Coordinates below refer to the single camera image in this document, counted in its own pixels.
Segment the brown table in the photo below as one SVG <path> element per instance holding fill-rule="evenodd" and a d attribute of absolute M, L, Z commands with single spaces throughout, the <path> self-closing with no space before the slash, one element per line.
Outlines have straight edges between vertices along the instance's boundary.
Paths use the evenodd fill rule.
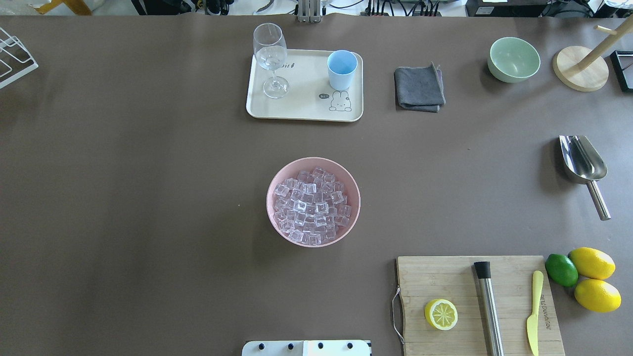
<path fill-rule="evenodd" d="M 567 355 L 633 349 L 632 97 L 613 72 L 581 93 L 551 69 L 561 48 L 602 41 L 593 25 L 621 20 L 0 20 L 40 65 L 0 91 L 1 354 L 240 355 L 247 340 L 362 338 L 399 355 L 397 256 L 580 246 L 615 259 L 623 304 L 596 314 L 553 288 Z M 267 21 L 290 48 L 361 54 L 359 121 L 247 114 L 252 31 Z M 536 76 L 491 76 L 487 50 L 502 36 L 533 43 Z M 613 49 L 631 48 L 633 35 Z M 394 69 L 431 61 L 446 106 L 400 110 Z M 559 134 L 588 135 L 608 164 L 611 221 L 562 176 Z M 268 183 L 304 156 L 341 163 L 361 189 L 358 223 L 327 248 L 288 243 L 266 217 Z"/>

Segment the green bowl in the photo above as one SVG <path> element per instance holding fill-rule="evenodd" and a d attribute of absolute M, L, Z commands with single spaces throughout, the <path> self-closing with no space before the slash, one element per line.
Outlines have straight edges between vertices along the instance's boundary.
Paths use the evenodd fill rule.
<path fill-rule="evenodd" d="M 503 37 L 490 47 L 488 69 L 502 82 L 521 82 L 533 76 L 540 67 L 539 53 L 520 38 Z"/>

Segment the bowl of ice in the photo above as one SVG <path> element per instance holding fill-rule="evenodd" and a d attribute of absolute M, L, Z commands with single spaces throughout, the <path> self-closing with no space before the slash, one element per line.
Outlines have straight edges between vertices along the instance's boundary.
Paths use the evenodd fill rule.
<path fill-rule="evenodd" d="M 360 192 L 342 165 L 320 157 L 288 163 L 266 194 L 268 218 L 295 245 L 324 247 L 347 235 L 360 213 Z"/>

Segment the wooden cutting board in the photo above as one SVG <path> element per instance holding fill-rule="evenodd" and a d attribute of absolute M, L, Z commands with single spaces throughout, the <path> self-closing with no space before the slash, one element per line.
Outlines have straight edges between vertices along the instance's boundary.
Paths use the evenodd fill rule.
<path fill-rule="evenodd" d="M 505 355 L 530 356 L 525 322 L 532 313 L 532 273 L 543 272 L 539 310 L 539 356 L 564 356 L 549 280 L 542 256 L 398 257 L 398 283 L 403 307 L 404 356 L 488 356 L 486 320 L 480 312 L 477 276 L 472 264 L 490 261 Z M 455 304 L 457 325 L 434 329 L 424 306 L 443 298 Z"/>

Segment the round wooden base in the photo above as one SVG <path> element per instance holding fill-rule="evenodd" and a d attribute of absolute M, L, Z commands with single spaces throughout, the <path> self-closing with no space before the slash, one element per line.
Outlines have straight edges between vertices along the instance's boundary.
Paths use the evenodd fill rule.
<path fill-rule="evenodd" d="M 563 48 L 554 56 L 554 73 L 566 86 L 578 91 L 597 91 L 609 78 L 609 67 L 602 57 L 598 57 L 587 68 L 581 70 L 578 63 L 591 52 L 582 46 Z"/>

